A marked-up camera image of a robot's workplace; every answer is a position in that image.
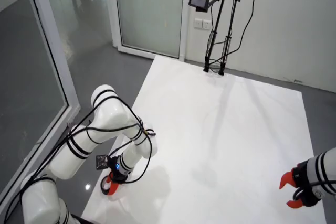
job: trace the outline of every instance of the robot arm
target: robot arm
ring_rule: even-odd
[[[55,180],[70,179],[97,145],[120,134],[132,141],[121,155],[109,157],[110,181],[105,185],[110,187],[109,195],[115,192],[119,184],[127,183],[128,175],[142,157],[150,159],[157,153],[152,127],[143,124],[111,86],[96,88],[91,104],[95,110],[92,123],[80,125],[71,131],[65,144],[33,183],[28,183],[29,186],[26,184],[31,176],[23,181],[21,200],[25,224],[81,223],[71,216],[66,204],[58,198]]]
[[[336,148],[300,163],[285,173],[280,189],[286,184],[298,188],[293,200],[287,202],[291,208],[312,207],[326,195],[336,195]]]

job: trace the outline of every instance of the white mat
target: white mat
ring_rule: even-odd
[[[157,133],[144,177],[111,198],[103,171],[82,217],[94,223],[326,221],[323,204],[291,209],[283,173],[313,156],[298,91],[156,57],[133,106]],[[120,136],[114,148],[123,141]],[[133,172],[138,177],[147,160]]]

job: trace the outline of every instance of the black tripod stand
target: black tripod stand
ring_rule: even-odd
[[[189,0],[189,5],[192,6],[192,7],[196,7],[197,12],[207,13],[208,9],[216,1],[220,1],[220,0],[211,0],[211,1],[209,1],[209,0]],[[235,15],[236,5],[237,5],[238,1],[240,1],[240,0],[234,0],[234,4],[233,4],[233,7],[232,7],[232,13],[231,13],[231,19],[230,19],[229,31],[228,31],[228,34],[225,38],[222,56],[219,60],[216,60],[217,62],[218,61],[221,62],[220,63],[220,69],[219,69],[219,72],[218,72],[218,74],[220,74],[221,76],[224,75],[224,69],[225,69],[225,66],[226,66],[227,57],[229,55],[228,51],[229,51],[230,43],[231,43],[232,24],[233,24],[233,18],[234,18],[234,15]],[[213,29],[210,33],[209,41],[208,41],[207,48],[206,48],[206,54],[205,54],[205,65],[204,65],[204,69],[203,69],[204,72],[209,72],[210,56],[211,56],[212,50],[214,48],[214,44],[215,44],[215,40],[216,40],[216,36],[217,36],[218,24],[219,24],[220,16],[222,14],[222,10],[223,10],[223,5],[224,5],[224,0],[222,0],[222,2],[220,3],[220,8],[219,8],[218,16],[217,16],[215,29]]]
[[[209,1],[209,0],[189,0],[189,5],[193,6],[193,7],[196,7],[197,12],[207,13],[208,9],[216,1],[220,1],[220,0],[211,0],[211,1]],[[207,45],[207,48],[206,48],[204,72],[209,72],[210,56],[211,56],[212,50],[214,48],[214,43],[215,43],[216,36],[217,36],[217,29],[218,29],[218,24],[219,24],[219,20],[220,20],[220,15],[222,14],[223,5],[224,5],[224,0],[222,0],[222,2],[220,3],[220,8],[219,8],[218,16],[217,16],[215,29],[213,29],[211,31],[211,34],[210,34],[210,37],[209,37],[208,45]]]
[[[240,2],[240,0],[235,0],[233,7],[232,7],[232,12],[231,12],[231,19],[230,19],[230,26],[229,26],[229,31],[227,33],[227,36],[225,37],[225,42],[224,42],[224,46],[223,46],[223,52],[222,52],[222,57],[221,57],[221,63],[220,63],[220,69],[218,74],[220,74],[221,76],[224,75],[224,69],[226,66],[226,62],[227,62],[227,57],[229,55],[229,48],[230,48],[230,44],[231,44],[231,35],[232,35],[232,24],[233,24],[233,18],[235,16],[235,11],[236,11],[236,6],[237,6],[237,2]]]

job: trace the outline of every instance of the glass door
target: glass door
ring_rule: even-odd
[[[184,60],[188,0],[111,0],[112,35],[119,51]]]
[[[0,214],[79,103],[48,0],[0,0]]]

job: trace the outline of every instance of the door frame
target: door frame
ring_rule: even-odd
[[[182,0],[182,22],[181,22],[181,34],[180,34],[180,52],[178,54],[178,60],[184,61],[186,54],[187,36],[188,36],[188,24],[189,24],[189,0]],[[118,13],[117,0],[108,0],[108,10],[110,16],[110,24],[112,31],[113,45],[117,47],[118,51],[126,52],[128,54],[137,55],[149,59],[154,59],[156,55],[154,52],[148,52],[141,49],[135,49],[124,46],[121,40],[120,20]]]
[[[4,190],[0,191],[0,221],[3,221],[8,204],[19,191],[22,180],[43,161],[80,110],[75,86],[73,85],[50,2],[49,0],[30,0],[30,3],[58,86],[60,91],[63,92],[62,96],[64,97],[65,105],[55,116],[49,127],[45,129],[40,139],[37,140],[39,145],[36,144],[33,147]]]

